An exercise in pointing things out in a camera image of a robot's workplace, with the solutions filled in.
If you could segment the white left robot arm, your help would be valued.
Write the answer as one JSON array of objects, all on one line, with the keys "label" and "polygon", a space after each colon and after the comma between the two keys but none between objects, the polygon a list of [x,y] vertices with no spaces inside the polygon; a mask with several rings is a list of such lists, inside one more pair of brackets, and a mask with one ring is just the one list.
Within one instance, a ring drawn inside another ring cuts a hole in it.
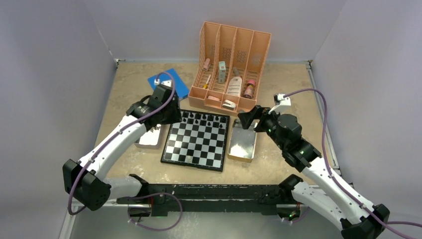
[{"label": "white left robot arm", "polygon": [[141,204],[148,190],[139,179],[126,176],[108,179],[107,174],[127,149],[157,125],[181,122],[179,98],[174,87],[158,85],[152,95],[133,103],[117,127],[92,151],[79,160],[63,165],[65,191],[69,194],[68,212],[76,199],[84,208],[95,211],[107,200],[129,197]]}]

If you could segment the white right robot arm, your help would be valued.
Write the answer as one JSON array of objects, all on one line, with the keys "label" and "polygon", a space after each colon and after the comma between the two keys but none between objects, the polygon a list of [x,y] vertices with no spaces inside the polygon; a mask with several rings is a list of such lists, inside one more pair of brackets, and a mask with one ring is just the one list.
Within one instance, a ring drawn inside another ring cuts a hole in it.
[{"label": "white right robot arm", "polygon": [[256,105],[238,117],[244,129],[258,120],[254,130],[266,133],[281,149],[284,160],[319,187],[313,191],[292,174],[280,184],[279,195],[284,202],[304,203],[335,225],[345,239],[375,239],[385,230],[382,223],[389,218],[388,208],[361,196],[326,164],[321,153],[302,137],[296,116]]}]

